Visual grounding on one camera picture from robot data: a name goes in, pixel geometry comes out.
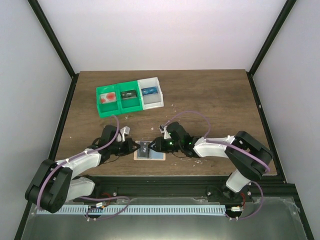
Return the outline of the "left black frame post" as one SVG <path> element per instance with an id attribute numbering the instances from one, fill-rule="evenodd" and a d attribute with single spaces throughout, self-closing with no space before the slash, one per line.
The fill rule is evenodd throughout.
<path id="1" fill-rule="evenodd" d="M 70 61 L 68 60 L 68 57 L 65 53 L 65 51 L 63 50 L 49 20 L 47 19 L 40 3 L 38 0 L 27 0 L 27 2 L 29 3 L 31 9 L 33 10 L 35 16 L 37 17 L 39 23 L 41 24 L 44 32 L 46 33 L 49 41 L 51 42 L 53 48 L 55 49 L 59 59 L 61 60 L 63 66 L 65 67 L 67 73 L 69 74 L 69 76 L 73 79 L 76 77 L 76 73 L 70 63 Z"/>

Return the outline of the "right side frame rail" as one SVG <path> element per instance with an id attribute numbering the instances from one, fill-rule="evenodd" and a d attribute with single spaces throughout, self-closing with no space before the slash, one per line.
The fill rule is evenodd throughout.
<path id="1" fill-rule="evenodd" d="M 261 123 L 263 126 L 263 130 L 265 133 L 265 137 L 266 137 L 268 146 L 269 146 L 271 152 L 273 153 L 273 162 L 274 162 L 276 173 L 277 173 L 276 176 L 282 182 L 287 183 L 287 179 L 285 177 L 285 173 L 284 173 L 284 170 L 283 170 L 283 167 L 282 167 L 282 164 L 281 164 L 281 161 L 280 161 L 280 158 L 279 158 L 279 155 L 278 155 L 275 143 L 274 143 L 274 139 L 271 134 L 270 127 L 268 125 L 268 121 L 267 121 L 267 118 L 266 118 L 266 115 L 265 115 L 265 112 L 263 109 L 263 105 L 261 103 L 256 85 L 255 85 L 253 76 L 249 72 L 246 72 L 246 75 L 248 78 L 248 82 L 249 82 L 249 85 L 250 85 L 250 88 L 251 88 L 251 91 L 253 94 L 253 98 L 254 98 L 258 113 L 259 113 L 259 117 L 260 117 L 260 120 L 261 120 Z"/>

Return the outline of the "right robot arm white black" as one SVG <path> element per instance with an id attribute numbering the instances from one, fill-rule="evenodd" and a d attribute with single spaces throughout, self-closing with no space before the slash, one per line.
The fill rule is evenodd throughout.
<path id="1" fill-rule="evenodd" d="M 148 148 L 155 152 L 182 152 L 189 158 L 220 157 L 232 162 L 235 171 L 220 189 L 228 200 L 238 196 L 246 185 L 260 180 L 270 171 L 273 153 L 245 131 L 222 138 L 207 138 L 190 135 L 177 121 L 159 128 L 163 136 L 148 144 Z"/>

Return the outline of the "white bin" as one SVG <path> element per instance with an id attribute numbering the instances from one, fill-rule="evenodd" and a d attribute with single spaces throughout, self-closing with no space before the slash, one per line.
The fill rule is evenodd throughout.
<path id="1" fill-rule="evenodd" d="M 138 88 L 141 94 L 141 102 L 143 110 L 150 110 L 164 107 L 163 93 L 160 87 L 160 82 L 157 77 L 145 78 L 137 80 Z M 142 96 L 141 89 L 147 87 L 157 87 L 158 94 Z"/>

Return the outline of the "white card red circles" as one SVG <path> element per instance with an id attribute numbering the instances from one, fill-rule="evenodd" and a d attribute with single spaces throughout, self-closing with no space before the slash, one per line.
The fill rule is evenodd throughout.
<path id="1" fill-rule="evenodd" d="M 101 93 L 99 95 L 99 100 L 101 104 L 108 104 L 108 103 L 113 103 L 117 101 L 117 96 L 116 93 L 113 92 L 106 92 L 106 93 Z"/>

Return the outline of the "metal front plate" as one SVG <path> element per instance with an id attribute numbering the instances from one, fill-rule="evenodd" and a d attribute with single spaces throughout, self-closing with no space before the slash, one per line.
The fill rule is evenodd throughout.
<path id="1" fill-rule="evenodd" d="M 215 205 L 192 198 L 121 199 L 111 204 Z M 56 214 L 33 207 L 23 240 L 307 240 L 300 209 L 289 198 L 266 197 L 245 205 L 245 220 L 218 215 Z"/>

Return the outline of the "left green bin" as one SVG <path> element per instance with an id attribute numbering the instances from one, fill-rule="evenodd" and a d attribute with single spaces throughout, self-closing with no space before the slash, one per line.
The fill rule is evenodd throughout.
<path id="1" fill-rule="evenodd" d="M 116 93 L 116 102 L 101 104 L 100 103 L 100 94 L 115 92 Z M 120 94 L 116 84 L 99 86 L 96 88 L 96 107 L 98 115 L 100 118 L 107 118 L 112 115 L 120 115 Z"/>

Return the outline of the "left side frame rail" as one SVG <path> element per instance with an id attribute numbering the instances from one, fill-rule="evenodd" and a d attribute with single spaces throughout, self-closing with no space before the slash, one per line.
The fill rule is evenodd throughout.
<path id="1" fill-rule="evenodd" d="M 59 122 L 58 122 L 58 126 L 57 126 L 57 129 L 56 129 L 56 132 L 55 132 L 55 136 L 54 136 L 53 143 L 52 143 L 52 146 L 51 146 L 51 149 L 50 149 L 50 152 L 49 152 L 48 159 L 44 160 L 40 165 L 44 170 L 44 174 L 42 176 L 43 179 L 42 179 L 41 183 L 43 183 L 45 181 L 45 179 L 47 178 L 47 175 L 48 175 L 47 171 L 48 171 L 49 168 L 48 168 L 48 165 L 47 165 L 47 160 L 54 160 L 56 155 L 57 155 L 59 144 L 60 144 L 61 137 L 62 137 L 62 133 L 63 133 L 64 127 L 65 127 L 66 119 L 67 119 L 67 116 L 68 116 L 68 112 L 69 112 L 69 109 L 70 109 L 70 105 L 71 105 L 71 102 L 72 102 L 74 91 L 76 89 L 76 85 L 77 85 L 77 81 L 78 81 L 79 75 L 80 74 L 77 73 L 71 79 L 71 83 L 70 83 L 70 86 L 69 86 L 69 89 L 68 89 L 68 92 L 67 92 L 67 96 L 66 96 L 64 105 L 63 105 L 63 109 L 62 109 L 62 112 L 61 112 L 61 116 L 60 116 L 60 119 L 59 119 Z"/>

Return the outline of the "black vip card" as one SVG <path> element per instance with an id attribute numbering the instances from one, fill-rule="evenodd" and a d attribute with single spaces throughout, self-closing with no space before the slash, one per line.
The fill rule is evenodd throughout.
<path id="1" fill-rule="evenodd" d="M 134 89 L 122 91 L 120 95 L 122 100 L 128 100 L 128 99 L 136 98 L 138 96 L 137 91 Z"/>
<path id="2" fill-rule="evenodd" d="M 139 145 L 140 148 L 137 151 L 137 158 L 138 159 L 148 159 L 150 157 L 150 148 L 149 148 L 148 141 L 140 141 Z"/>

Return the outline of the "middle green bin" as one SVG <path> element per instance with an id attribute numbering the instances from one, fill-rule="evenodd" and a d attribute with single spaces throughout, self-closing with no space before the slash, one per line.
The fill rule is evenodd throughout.
<path id="1" fill-rule="evenodd" d="M 119 92 L 120 111 L 122 114 L 140 112 L 143 110 L 141 93 L 137 80 L 118 83 L 117 88 Z M 121 92 L 129 90 L 136 90 L 137 97 L 123 100 L 121 98 Z"/>

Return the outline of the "blue card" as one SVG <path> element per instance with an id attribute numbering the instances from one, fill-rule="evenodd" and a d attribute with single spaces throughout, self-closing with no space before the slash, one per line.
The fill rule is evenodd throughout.
<path id="1" fill-rule="evenodd" d="M 158 94 L 158 88 L 156 86 L 142 88 L 141 94 L 142 96 Z"/>

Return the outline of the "right black frame post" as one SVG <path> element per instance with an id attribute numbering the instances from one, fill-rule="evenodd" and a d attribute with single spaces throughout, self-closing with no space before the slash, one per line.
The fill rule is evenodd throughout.
<path id="1" fill-rule="evenodd" d="M 253 64 L 248 71 L 251 76 L 254 76 L 257 72 L 259 66 L 261 65 L 263 59 L 265 58 L 267 52 L 269 51 L 270 47 L 272 46 L 274 40 L 276 39 L 278 33 L 280 32 L 283 24 L 285 23 L 287 17 L 289 16 L 291 10 L 293 9 L 297 0 L 286 0 L 280 13 L 278 14 L 271 30 L 269 31 L 261 49 L 259 50 Z"/>

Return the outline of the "frame rail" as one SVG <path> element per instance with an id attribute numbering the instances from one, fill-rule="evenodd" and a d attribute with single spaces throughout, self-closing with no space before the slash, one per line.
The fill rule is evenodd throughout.
<path id="1" fill-rule="evenodd" d="M 253 98 L 254 98 L 258 113 L 259 113 L 259 117 L 260 117 L 260 120 L 261 120 L 261 123 L 263 126 L 263 130 L 265 133 L 265 137 L 266 137 L 268 146 L 269 146 L 271 152 L 273 153 L 273 162 L 274 162 L 276 173 L 277 173 L 276 176 L 282 182 L 287 183 L 287 179 L 285 177 L 285 173 L 284 173 L 284 170 L 283 170 L 283 167 L 282 167 L 282 164 L 281 164 L 281 161 L 280 161 L 280 158 L 279 158 L 279 155 L 278 155 L 275 143 L 274 143 L 274 139 L 271 134 L 270 127 L 268 125 L 268 121 L 267 121 L 267 118 L 266 118 L 266 115 L 265 115 L 265 112 L 263 109 L 263 105 L 261 103 L 256 85 L 255 85 L 253 76 L 249 72 L 246 72 L 246 75 L 248 78 L 248 82 L 249 82 L 249 85 L 250 85 L 250 88 L 251 88 L 251 91 L 253 94 Z"/>
<path id="2" fill-rule="evenodd" d="M 63 109 L 62 109 L 62 112 L 61 112 L 61 116 L 60 116 L 60 119 L 59 119 L 59 122 L 58 122 L 58 126 L 57 126 L 57 129 L 56 129 L 56 132 L 55 132 L 55 136 L 54 136 L 53 143 L 52 143 L 52 146 L 51 146 L 51 149 L 50 149 L 50 152 L 49 152 L 48 159 L 44 160 L 40 165 L 44 170 L 44 174 L 42 176 L 43 179 L 42 179 L 41 183 L 43 183 L 45 181 L 45 179 L 47 178 L 47 175 L 48 175 L 47 171 L 48 171 L 49 168 L 48 168 L 48 165 L 47 165 L 47 160 L 54 160 L 56 155 L 57 155 L 59 144 L 60 144 L 61 137 L 62 137 L 62 133 L 63 133 L 64 127 L 65 127 L 66 119 L 67 119 L 67 116 L 68 116 L 68 112 L 69 112 L 69 109 L 70 109 L 70 105 L 71 105 L 71 102 L 72 102 L 74 91 L 76 89 L 76 85 L 77 85 L 77 81 L 78 81 L 79 75 L 80 74 L 77 73 L 71 79 L 71 83 L 70 83 L 70 86 L 69 86 L 69 89 L 68 89 L 68 92 L 67 92 L 67 96 L 66 96 L 64 105 L 63 105 Z"/>

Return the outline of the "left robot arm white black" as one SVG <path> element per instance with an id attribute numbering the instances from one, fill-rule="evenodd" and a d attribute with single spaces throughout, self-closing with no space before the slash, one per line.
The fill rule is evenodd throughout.
<path id="1" fill-rule="evenodd" d="M 129 132 L 128 126 L 106 125 L 101 136 L 82 152 L 63 160 L 44 160 L 24 198 L 40 210 L 56 213 L 66 202 L 91 195 L 95 182 L 80 174 L 107 163 L 112 155 L 123 157 L 137 151 L 140 145 L 127 137 Z"/>

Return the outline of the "black frame post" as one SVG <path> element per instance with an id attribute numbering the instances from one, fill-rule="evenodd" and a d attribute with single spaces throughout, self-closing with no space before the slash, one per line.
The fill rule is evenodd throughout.
<path id="1" fill-rule="evenodd" d="M 59 59 L 61 60 L 63 66 L 65 67 L 67 73 L 69 74 L 69 76 L 73 79 L 76 77 L 76 73 L 70 63 L 70 61 L 68 60 L 68 57 L 65 53 L 65 51 L 63 50 L 49 20 L 47 19 L 40 3 L 38 0 L 27 0 L 27 2 L 29 3 L 31 9 L 33 10 L 35 16 L 37 17 L 39 23 L 41 24 L 44 32 L 46 33 L 49 41 L 51 42 L 53 48 L 55 49 Z"/>
<path id="2" fill-rule="evenodd" d="M 269 51 L 270 47 L 272 46 L 274 40 L 276 39 L 278 33 L 280 32 L 283 24 L 285 23 L 287 17 L 289 16 L 291 10 L 293 9 L 297 0 L 286 0 L 280 13 L 278 14 L 271 30 L 269 31 L 261 49 L 259 50 L 253 64 L 248 71 L 251 76 L 254 76 L 257 72 L 259 66 L 261 65 L 263 59 L 265 58 L 267 52 Z"/>

